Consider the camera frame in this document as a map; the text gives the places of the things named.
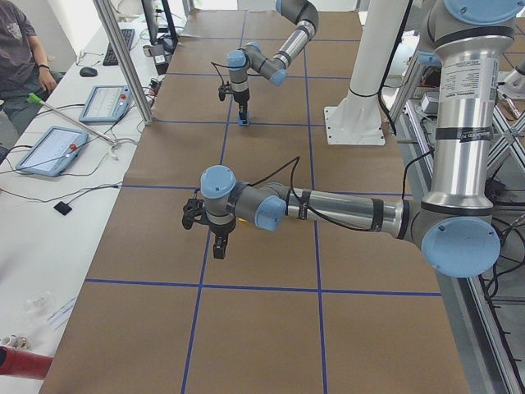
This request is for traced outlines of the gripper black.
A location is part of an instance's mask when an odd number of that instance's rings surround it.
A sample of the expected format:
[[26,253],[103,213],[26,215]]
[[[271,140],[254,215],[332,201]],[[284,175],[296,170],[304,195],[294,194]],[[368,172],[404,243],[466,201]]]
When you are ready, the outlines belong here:
[[239,120],[244,121],[244,118],[249,118],[248,101],[250,99],[249,89],[241,91],[233,91],[234,100],[239,104]]
[[236,221],[232,220],[225,224],[211,223],[210,231],[215,234],[213,244],[213,257],[224,259],[226,257],[227,238],[235,230]]

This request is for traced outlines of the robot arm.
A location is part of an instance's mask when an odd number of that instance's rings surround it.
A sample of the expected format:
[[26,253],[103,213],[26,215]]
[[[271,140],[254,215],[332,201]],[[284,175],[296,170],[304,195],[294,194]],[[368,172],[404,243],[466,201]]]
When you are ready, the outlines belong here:
[[219,88],[219,99],[224,99],[228,94],[233,96],[239,107],[238,123],[242,126],[249,124],[248,71],[255,71],[275,86],[281,85],[288,76],[287,69],[292,61],[318,30],[317,8],[309,1],[277,1],[276,11],[292,22],[295,29],[273,57],[266,57],[255,42],[249,42],[226,55],[230,81]]
[[[325,108],[329,144],[384,145],[380,142],[379,107],[372,99],[381,95],[386,74],[405,30],[412,1],[372,1],[364,27],[347,96],[335,107]],[[388,39],[381,41],[379,11],[395,11]],[[209,226],[215,241],[213,256],[224,259],[229,234],[238,218],[257,228],[275,231],[284,216],[300,220],[324,220],[351,231],[385,232],[414,243],[423,258],[449,277],[475,277],[491,268],[500,257],[500,238],[491,225],[492,202],[485,195],[489,148],[494,137],[492,117],[497,98],[500,55],[514,41],[514,20],[524,1],[422,1],[425,14],[417,56],[439,60],[436,136],[426,153],[404,167],[401,200],[387,203],[364,198],[293,187],[299,157],[267,177],[252,183],[237,181],[223,165],[204,170],[197,192],[184,206],[183,226],[192,221]],[[219,96],[233,95],[239,104],[241,125],[247,125],[248,70],[279,86],[287,68],[319,31],[319,15],[310,1],[276,1],[276,11],[295,25],[281,49],[266,57],[255,42],[227,55],[230,81]],[[365,71],[368,55],[382,55],[379,71]],[[421,201],[406,199],[408,170],[432,156],[431,189]],[[294,163],[290,185],[272,182]]]

